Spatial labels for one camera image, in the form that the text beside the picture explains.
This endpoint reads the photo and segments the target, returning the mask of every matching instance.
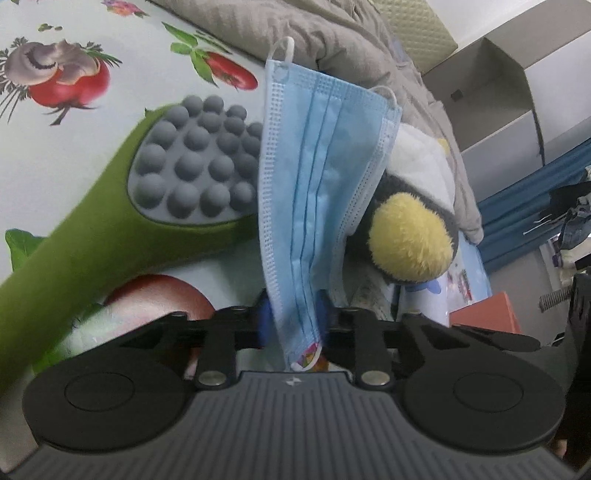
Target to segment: blue object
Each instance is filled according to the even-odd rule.
[[[591,139],[478,204],[484,228],[478,247],[489,274],[560,232],[560,225],[549,225],[523,235],[549,207],[550,190],[578,183],[589,164]]]
[[[287,51],[287,61],[266,65],[258,212],[265,283],[290,366],[321,341],[318,292],[335,304],[345,298],[345,238],[383,175],[401,109],[293,64],[293,39]]]
[[[439,295],[441,293],[441,285],[437,280],[431,280],[426,283],[420,283],[417,285],[406,285],[404,288],[406,289],[406,291],[428,290],[435,295]]]

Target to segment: massager handle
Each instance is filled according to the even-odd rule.
[[[0,395],[55,346],[91,302],[147,270],[256,235],[254,216],[175,226],[149,220],[134,208],[127,193],[132,159],[167,108],[134,129],[82,202],[0,286]]]

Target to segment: ribbed gray surface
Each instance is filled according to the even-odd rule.
[[[416,431],[381,393],[343,373],[244,373],[231,389],[198,395],[156,440],[108,455],[42,446],[15,480],[566,480],[545,449],[480,457]]]

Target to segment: green massager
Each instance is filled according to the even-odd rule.
[[[88,304],[135,276],[256,235],[262,124],[188,96],[149,112],[96,184],[0,286],[0,394]]]

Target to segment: yellow plush cheek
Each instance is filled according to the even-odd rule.
[[[433,280],[453,259],[441,217],[408,193],[392,195],[376,210],[368,245],[374,263],[403,281]]]

